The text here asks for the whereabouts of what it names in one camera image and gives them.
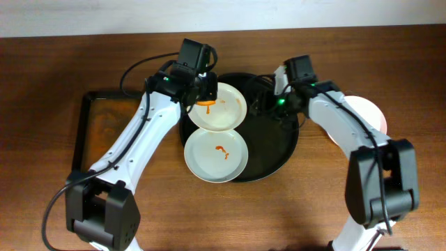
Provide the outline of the green orange sponge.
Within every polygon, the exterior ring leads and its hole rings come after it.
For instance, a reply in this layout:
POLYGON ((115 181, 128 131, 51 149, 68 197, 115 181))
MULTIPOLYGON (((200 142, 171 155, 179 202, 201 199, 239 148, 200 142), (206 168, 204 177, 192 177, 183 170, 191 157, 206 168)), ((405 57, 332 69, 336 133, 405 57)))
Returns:
POLYGON ((196 105, 198 105, 198 106, 211 106, 211 105, 214 105, 215 103, 216 103, 215 100, 197 101, 196 105))

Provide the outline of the cream plate with sauce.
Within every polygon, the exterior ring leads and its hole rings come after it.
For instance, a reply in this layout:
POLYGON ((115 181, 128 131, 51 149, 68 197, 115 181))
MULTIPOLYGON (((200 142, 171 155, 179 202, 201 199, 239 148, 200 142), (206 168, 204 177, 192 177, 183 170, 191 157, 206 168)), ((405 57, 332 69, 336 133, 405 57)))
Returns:
POLYGON ((189 118, 199 128, 213 132, 233 130, 247 115, 247 103, 235 87, 218 83, 217 100, 209 106, 195 105, 189 118))

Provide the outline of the grey plate with sauce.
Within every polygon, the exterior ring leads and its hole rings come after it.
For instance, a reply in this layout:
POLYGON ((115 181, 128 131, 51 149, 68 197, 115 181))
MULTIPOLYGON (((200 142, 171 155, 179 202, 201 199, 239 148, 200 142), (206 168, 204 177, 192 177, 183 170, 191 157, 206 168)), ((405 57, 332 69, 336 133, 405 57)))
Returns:
POLYGON ((195 130, 184 148, 185 163, 198 178, 209 183, 226 183, 246 168, 247 144, 235 130, 210 132, 195 130))

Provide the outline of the pink plate with sauce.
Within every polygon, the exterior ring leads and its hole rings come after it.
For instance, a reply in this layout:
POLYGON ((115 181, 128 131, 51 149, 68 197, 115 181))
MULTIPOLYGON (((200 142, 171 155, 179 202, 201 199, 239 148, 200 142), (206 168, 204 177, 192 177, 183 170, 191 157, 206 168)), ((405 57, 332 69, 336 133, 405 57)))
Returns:
MULTIPOLYGON (((364 121, 371 125, 375 130, 384 135, 387 134, 387 122, 384 114, 374 103, 372 103, 372 101, 359 96, 344 96, 342 104, 351 109, 351 111, 355 112, 358 116, 361 116, 364 121)), ((335 144, 338 143, 331 135, 331 132, 337 137, 339 130, 342 130, 344 127, 342 119, 348 117, 348 115, 339 116, 339 112, 342 112, 342 109, 332 110, 328 114, 328 117, 319 123, 319 125, 327 132, 328 137, 335 144)))

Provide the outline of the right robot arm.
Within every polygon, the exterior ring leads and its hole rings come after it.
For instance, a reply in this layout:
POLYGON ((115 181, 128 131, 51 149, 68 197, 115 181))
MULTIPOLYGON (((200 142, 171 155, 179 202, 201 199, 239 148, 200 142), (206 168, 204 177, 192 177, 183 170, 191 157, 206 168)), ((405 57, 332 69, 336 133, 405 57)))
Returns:
POLYGON ((272 78, 279 103, 322 127, 348 158, 349 217, 327 249, 373 250, 382 236, 392 234, 396 222, 420 205, 414 146, 375 129, 334 82, 318 81, 310 66, 280 66, 272 78))

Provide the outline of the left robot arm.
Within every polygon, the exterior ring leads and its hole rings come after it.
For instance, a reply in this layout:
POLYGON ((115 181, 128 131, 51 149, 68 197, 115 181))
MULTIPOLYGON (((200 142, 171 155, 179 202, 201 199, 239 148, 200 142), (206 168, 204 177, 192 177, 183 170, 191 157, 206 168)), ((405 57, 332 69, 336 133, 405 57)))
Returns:
POLYGON ((63 188, 68 231, 96 250, 140 249, 134 194, 143 170, 186 108, 217 98, 212 72, 160 71, 145 85, 138 110, 108 152, 87 172, 71 172, 63 188))

